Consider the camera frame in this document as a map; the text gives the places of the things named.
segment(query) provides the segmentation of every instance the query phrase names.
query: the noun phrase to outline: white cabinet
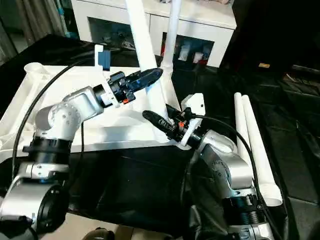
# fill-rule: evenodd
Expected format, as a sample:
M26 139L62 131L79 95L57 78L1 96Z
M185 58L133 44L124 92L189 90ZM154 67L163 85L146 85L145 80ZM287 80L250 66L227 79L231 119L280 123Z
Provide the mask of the white cabinet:
M153 50L156 55L160 55L171 5L160 3L159 0L142 1ZM80 39L84 41L96 42L90 27L92 18L130 24L125 0L72 0L72 6ZM177 34L212 42L207 65L219 67L236 26L231 4L183 0Z
M154 54L161 54L163 33L167 32L169 18L151 15L150 34ZM207 65L219 67L225 51L233 34L232 29L214 27L206 24L179 20L178 35L203 39L213 42L213 47Z

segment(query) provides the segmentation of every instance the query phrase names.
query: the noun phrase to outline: white pole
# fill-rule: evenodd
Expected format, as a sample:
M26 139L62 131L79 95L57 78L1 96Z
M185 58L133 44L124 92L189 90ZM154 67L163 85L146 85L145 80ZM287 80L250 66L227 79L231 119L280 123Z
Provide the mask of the white pole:
M240 92L236 92L234 94L234 110L235 110L236 131L241 134L241 136L244 138L245 142L250 147L245 110L244 110L244 106L242 103L242 95ZM251 164L251 160L250 160L248 151L245 148L245 145L243 144L243 142L238 137L236 138L236 145L238 148L239 156L248 164L248 166L250 167L251 174L253 176L254 173L252 170L252 164Z
M176 47L181 2L182 0L172 0L171 2L170 19L166 34L163 60L161 63L163 70L166 70L170 74L172 74L174 67L173 59Z
M140 69L141 71L145 71L148 69L157 68L157 62L151 44L151 38L146 23L146 15L142 0L125 0L125 3L129 14L130 27ZM147 87L146 93L151 111L159 114L165 119L168 119L167 108L160 80ZM153 130L157 141L168 141L163 132L155 127Z
M242 103L260 192L267 206L279 206L283 202L281 192L275 183L255 114L247 95L242 96Z
M173 59L176 47L181 2L182 0L172 0L171 2L170 19L166 34L163 60L161 62L161 68L163 69L161 85L163 89L164 100L167 104L177 110L180 110L180 105L171 76L174 71Z

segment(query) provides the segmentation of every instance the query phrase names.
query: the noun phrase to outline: robotic arm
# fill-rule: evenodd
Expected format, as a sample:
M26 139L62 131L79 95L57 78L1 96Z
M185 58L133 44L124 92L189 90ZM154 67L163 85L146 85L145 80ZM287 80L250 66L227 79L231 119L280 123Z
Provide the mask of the robotic arm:
M174 124L152 111L143 111L142 115L166 133L169 139L193 147L193 157L200 158L207 164L222 200L228 239L274 240L252 185L252 172L237 154L235 143L213 130L196 128L190 121L193 113L189 107L180 112L167 105L167 111Z
M38 239L39 234L52 232L64 222L69 195L63 183L69 176L76 131L105 108L136 99L134 92L153 84L162 72L160 68L129 76L118 72L108 82L82 88L37 113L33 140L23 148L28 161L20 164L0 207L1 240Z

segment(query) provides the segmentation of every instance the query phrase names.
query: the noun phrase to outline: white tray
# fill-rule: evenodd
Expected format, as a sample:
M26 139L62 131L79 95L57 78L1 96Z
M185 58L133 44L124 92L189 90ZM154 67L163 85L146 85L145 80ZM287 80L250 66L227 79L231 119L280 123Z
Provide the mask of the white tray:
M42 68L41 71L33 71L33 68L39 66ZM39 63L26 65L27 74L0 120L0 163L12 156L16 133L32 100L43 86L63 68L65 66L42 66ZM110 72L104 72L104 75L122 71L127 76L138 70L137 67L111 67ZM35 130L34 118L37 111L59 103L66 95L78 89L101 84L101 72L98 71L100 69L93 66L75 66L49 87L27 121L18 145L18 156L27 155L22 152L22 148L28 146L32 141ZM142 89L136 92L135 96L136 100L126 105L122 104L120 108L108 107L103 114L84 122L85 151L175 144L173 141L156 141L154 127L142 117L143 110L150 110L146 91ZM72 143L71 152L80 151L81 133L78 130Z

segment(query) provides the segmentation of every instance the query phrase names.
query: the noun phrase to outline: black fabric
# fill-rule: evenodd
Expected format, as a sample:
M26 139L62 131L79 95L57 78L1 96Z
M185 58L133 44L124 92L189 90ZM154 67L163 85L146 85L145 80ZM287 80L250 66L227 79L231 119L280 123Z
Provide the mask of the black fabric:
M92 56L93 44L48 36L0 67L0 116L30 62L68 65ZM85 65L92 65L89 59ZM135 53L111 55L112 66L138 66ZM234 93L248 94L283 205L270 211L284 240L319 239L319 86L283 81L281 74L241 73L177 65L172 80L179 101L203 93L206 115L235 124ZM202 125L236 140L226 129ZM185 239L220 239L226 234L221 200L207 165L193 151L174 146L86 152L70 156L69 210L89 218L165 232ZM11 159L0 164L0 193L10 185Z

